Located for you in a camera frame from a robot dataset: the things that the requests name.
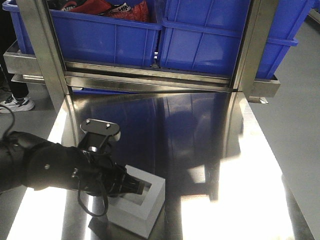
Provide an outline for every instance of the blue plastic bin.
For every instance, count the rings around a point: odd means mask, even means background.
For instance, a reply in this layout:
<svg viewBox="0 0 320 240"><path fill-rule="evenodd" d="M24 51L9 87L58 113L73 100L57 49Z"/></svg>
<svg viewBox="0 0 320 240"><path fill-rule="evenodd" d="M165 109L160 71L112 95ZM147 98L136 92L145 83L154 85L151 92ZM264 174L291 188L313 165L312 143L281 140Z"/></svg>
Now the blue plastic bin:
<svg viewBox="0 0 320 240"><path fill-rule="evenodd" d="M235 31L162 20L158 60L162 68L232 76L242 34ZM298 41L268 38L257 72L269 79Z"/></svg>
<svg viewBox="0 0 320 240"><path fill-rule="evenodd" d="M134 6L141 0L126 0ZM122 0L113 0L122 4ZM152 65L162 26L155 20L154 0L147 1L154 23L116 19L84 13L50 10L64 58L123 65ZM11 13L18 45L24 54L34 54L15 0L3 3Z"/></svg>
<svg viewBox="0 0 320 240"><path fill-rule="evenodd" d="M250 0L167 0L168 21L242 31Z"/></svg>
<svg viewBox="0 0 320 240"><path fill-rule="evenodd" d="M295 38L293 40L285 40L269 37L256 77L259 79L271 79L290 47L297 45L298 40Z"/></svg>
<svg viewBox="0 0 320 240"><path fill-rule="evenodd" d="M297 34L315 0L280 0L269 32L270 38L290 39Z"/></svg>
<svg viewBox="0 0 320 240"><path fill-rule="evenodd" d="M269 37L293 39L315 0L280 0ZM166 0L164 17L171 22L239 31L249 0Z"/></svg>

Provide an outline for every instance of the cable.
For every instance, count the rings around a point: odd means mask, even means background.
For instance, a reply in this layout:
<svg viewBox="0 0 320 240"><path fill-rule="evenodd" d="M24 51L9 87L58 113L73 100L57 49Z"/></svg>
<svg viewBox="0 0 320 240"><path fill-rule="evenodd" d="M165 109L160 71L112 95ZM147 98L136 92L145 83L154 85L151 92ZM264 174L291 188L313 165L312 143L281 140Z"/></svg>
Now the cable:
<svg viewBox="0 0 320 240"><path fill-rule="evenodd" d="M0 104L0 108L7 109L7 110L11 113L11 115L12 115L11 125L8 127L7 130L5 130L5 132L3 133L3 136L2 136L2 138L5 139L5 138L7 138L9 131L10 131L10 130L12 129L12 127L15 125L16 118L15 118L15 114L11 111L10 108L8 108L8 107L6 107L6 106L4 106L4 105L2 105L2 104Z"/></svg>

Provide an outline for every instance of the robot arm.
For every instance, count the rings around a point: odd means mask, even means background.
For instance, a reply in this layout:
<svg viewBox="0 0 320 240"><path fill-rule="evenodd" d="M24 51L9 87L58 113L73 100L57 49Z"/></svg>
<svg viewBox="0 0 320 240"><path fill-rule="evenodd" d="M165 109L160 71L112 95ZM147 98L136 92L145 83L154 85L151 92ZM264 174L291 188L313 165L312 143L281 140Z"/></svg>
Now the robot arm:
<svg viewBox="0 0 320 240"><path fill-rule="evenodd" d="M20 185L35 190L78 190L79 204L95 217L98 215L89 212L80 201L80 191L102 196L105 205L108 196L142 194L144 183L130 176L104 151L109 141L120 138L119 126L87 119L81 128L87 134L78 147L65 147L26 132L6 136L0 142L0 193Z"/></svg>

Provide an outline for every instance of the stainless steel frame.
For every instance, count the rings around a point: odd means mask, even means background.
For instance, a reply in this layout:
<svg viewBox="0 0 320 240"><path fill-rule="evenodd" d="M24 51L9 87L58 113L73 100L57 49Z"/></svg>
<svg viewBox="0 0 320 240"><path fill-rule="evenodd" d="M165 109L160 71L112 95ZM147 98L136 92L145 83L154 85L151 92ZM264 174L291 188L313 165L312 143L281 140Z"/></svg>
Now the stainless steel frame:
<svg viewBox="0 0 320 240"><path fill-rule="evenodd" d="M253 83L260 65L279 0L251 1L236 68L230 87L252 95Z"/></svg>
<svg viewBox="0 0 320 240"><path fill-rule="evenodd" d="M66 69L46 0L16 1L56 112L69 94Z"/></svg>
<svg viewBox="0 0 320 240"><path fill-rule="evenodd" d="M47 85L59 110L68 87L102 88L139 93L244 92L250 97L273 97L279 81L255 79L279 0L251 0L237 65L232 78L205 73L64 61L45 0L17 0L35 56L21 54L13 45L4 58L18 81Z"/></svg>

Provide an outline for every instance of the sneaker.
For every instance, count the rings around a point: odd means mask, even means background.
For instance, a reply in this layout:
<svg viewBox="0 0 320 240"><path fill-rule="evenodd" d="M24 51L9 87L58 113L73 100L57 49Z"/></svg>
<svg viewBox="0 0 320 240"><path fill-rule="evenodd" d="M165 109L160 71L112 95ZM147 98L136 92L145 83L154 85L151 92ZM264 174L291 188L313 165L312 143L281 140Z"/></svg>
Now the sneaker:
<svg viewBox="0 0 320 240"><path fill-rule="evenodd" d="M6 106L12 112L29 111L35 107L35 102L29 97L21 98L19 101L13 96L9 96L5 101L0 102L1 105ZM6 108L0 106L0 113L10 113Z"/></svg>

